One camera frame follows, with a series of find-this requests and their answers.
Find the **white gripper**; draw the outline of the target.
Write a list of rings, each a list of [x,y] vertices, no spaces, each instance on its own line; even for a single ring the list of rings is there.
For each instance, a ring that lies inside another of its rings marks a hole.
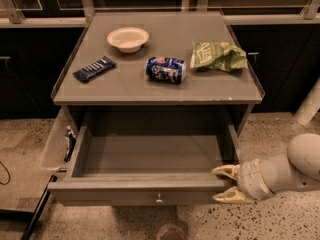
[[[213,175],[237,179],[238,187],[234,186],[223,193],[215,194],[212,199],[227,204],[247,204],[251,200],[263,201],[274,196],[265,183],[260,160],[254,159],[240,165],[223,165],[211,170]]]

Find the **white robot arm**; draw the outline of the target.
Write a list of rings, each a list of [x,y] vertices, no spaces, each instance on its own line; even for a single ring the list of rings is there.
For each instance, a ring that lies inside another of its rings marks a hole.
[[[284,153],[211,170],[232,179],[234,185],[212,199],[220,203],[246,204],[272,198],[280,192],[308,192],[320,188],[320,135],[295,136]]]

